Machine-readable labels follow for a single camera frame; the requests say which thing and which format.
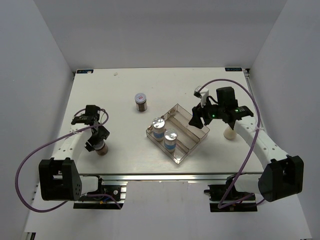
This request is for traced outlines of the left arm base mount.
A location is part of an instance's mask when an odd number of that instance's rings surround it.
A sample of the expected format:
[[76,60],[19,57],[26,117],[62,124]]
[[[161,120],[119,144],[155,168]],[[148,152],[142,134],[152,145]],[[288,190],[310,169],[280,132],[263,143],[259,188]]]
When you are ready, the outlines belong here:
[[73,208],[77,210],[120,210],[126,199],[127,182],[98,179],[97,190],[85,190]]

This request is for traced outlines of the brown spice jar red label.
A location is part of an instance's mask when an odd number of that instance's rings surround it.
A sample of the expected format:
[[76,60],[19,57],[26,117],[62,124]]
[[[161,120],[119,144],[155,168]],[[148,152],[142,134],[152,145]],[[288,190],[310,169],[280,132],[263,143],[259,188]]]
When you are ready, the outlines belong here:
[[136,109],[139,112],[144,112],[147,110],[147,97],[144,93],[137,93],[134,97]]

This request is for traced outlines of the blue label bottle silver cap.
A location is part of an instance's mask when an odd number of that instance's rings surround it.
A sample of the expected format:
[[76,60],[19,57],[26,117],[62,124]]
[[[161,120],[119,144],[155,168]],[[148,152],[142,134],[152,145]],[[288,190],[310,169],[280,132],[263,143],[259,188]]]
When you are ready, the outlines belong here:
[[160,142],[164,139],[165,135],[165,120],[162,117],[156,117],[152,121],[152,129],[154,138]]

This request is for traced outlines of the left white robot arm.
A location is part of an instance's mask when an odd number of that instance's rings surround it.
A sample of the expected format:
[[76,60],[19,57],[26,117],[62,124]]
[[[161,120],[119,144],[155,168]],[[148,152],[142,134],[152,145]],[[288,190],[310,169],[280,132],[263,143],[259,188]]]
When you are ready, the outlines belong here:
[[99,200],[105,196],[106,187],[98,176],[80,176],[77,160],[83,150],[104,156],[108,152],[105,140],[110,132],[100,123],[102,109],[87,105],[84,113],[75,115],[69,135],[50,159],[38,165],[41,197],[45,201],[77,201],[89,193]]

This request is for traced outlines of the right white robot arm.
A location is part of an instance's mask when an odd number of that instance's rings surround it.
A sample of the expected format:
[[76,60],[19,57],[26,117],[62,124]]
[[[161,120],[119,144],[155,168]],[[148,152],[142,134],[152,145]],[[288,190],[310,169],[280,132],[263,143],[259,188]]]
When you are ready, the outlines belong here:
[[216,94],[217,101],[212,104],[207,88],[198,86],[194,90],[200,103],[192,108],[189,125],[202,129],[212,120],[222,120],[250,146],[250,152],[256,155],[263,168],[262,174],[242,172],[239,177],[229,177],[226,195],[236,200],[243,193],[260,194],[266,201],[273,202],[299,194],[303,189],[303,160],[290,156],[259,129],[253,112],[245,105],[238,105],[232,87],[219,88]]

